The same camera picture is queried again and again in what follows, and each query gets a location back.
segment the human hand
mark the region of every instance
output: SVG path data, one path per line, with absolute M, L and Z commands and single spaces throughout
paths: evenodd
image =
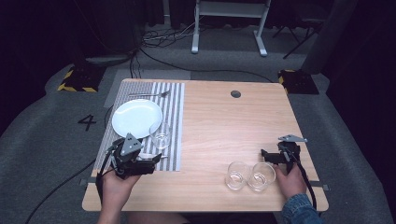
M 103 201 L 98 223 L 119 223 L 120 212 L 131 195 L 132 188 L 140 175 L 128 176 L 121 179 L 114 171 L 102 176 Z
M 306 193 L 306 184 L 296 163 L 293 164 L 293 168 L 288 175 L 283 174 L 278 165 L 274 164 L 273 166 L 280 191 L 287 199 L 299 193 Z

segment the sleeve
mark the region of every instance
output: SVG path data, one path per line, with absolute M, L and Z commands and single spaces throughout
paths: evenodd
M 286 224 L 324 223 L 306 194 L 296 194 L 289 198 L 283 206 L 282 217 Z

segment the glass cup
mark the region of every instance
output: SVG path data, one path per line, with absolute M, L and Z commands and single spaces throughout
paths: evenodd
M 250 176 L 250 168 L 242 161 L 234 161 L 228 166 L 225 183 L 230 189 L 239 190 L 244 187 Z
M 152 144 L 158 149 L 164 149 L 171 144 L 171 128 L 167 122 L 154 123 L 149 127 Z
M 276 179 L 276 173 L 271 164 L 259 162 L 253 166 L 247 183 L 255 191 L 263 191 Z

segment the striped placemat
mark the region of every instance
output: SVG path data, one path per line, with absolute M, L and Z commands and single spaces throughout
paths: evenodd
M 156 170 L 158 171 L 180 171 L 180 156 L 181 156 L 181 127 L 183 121 L 183 105 L 184 105 L 184 83 L 168 83 L 168 82 L 131 82 L 123 80 L 120 84 L 120 89 L 113 105 L 113 109 L 109 120 L 107 122 L 105 135 L 99 149 L 95 169 L 100 169 L 105 156 L 106 150 L 111 147 L 112 143 L 119 139 L 120 136 L 114 132 L 111 125 L 111 119 L 114 112 L 124 103 L 135 99 L 148 99 L 156 103 L 163 111 L 163 121 L 171 125 L 172 140 L 169 147 L 159 150 L 151 144 L 149 137 L 143 139 L 142 152 L 159 154 L 168 156 L 161 159 L 157 163 Z M 161 93 L 170 90 L 167 97 L 159 96 L 128 96 L 132 92 L 147 92 L 147 93 Z

